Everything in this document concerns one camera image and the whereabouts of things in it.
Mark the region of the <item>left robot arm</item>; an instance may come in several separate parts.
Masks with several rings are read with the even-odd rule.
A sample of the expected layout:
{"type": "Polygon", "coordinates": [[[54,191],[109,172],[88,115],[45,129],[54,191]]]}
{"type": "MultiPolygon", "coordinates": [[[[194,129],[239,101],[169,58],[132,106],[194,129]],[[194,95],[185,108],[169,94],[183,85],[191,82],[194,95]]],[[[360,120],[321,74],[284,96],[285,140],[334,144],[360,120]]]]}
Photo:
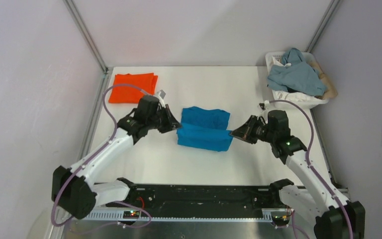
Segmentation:
{"type": "Polygon", "coordinates": [[[115,201],[132,207],[137,201],[132,182],[117,179],[98,184],[97,178],[149,131],[155,129],[159,133],[167,133],[181,127],[164,102],[164,97],[164,91],[143,96],[136,108],[115,123],[114,133],[97,149],[68,168],[56,168],[51,196],[54,205],[79,220],[88,216],[96,206],[115,201]]]}

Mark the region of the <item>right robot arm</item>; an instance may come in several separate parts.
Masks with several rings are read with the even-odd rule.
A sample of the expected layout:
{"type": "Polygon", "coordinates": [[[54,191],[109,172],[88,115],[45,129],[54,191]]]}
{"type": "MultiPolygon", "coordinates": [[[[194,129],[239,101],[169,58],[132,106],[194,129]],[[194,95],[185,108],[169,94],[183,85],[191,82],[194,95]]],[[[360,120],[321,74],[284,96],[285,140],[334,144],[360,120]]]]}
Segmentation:
{"type": "Polygon", "coordinates": [[[250,144],[269,143],[274,157],[280,159],[307,190],[302,192],[288,179],[271,183],[271,205],[291,207],[313,225],[318,239],[363,239],[366,215],[363,205],[350,201],[330,180],[320,175],[309,159],[308,148],[291,134],[285,111],[272,110],[267,118],[264,121],[262,117],[250,116],[230,135],[250,144]]]}

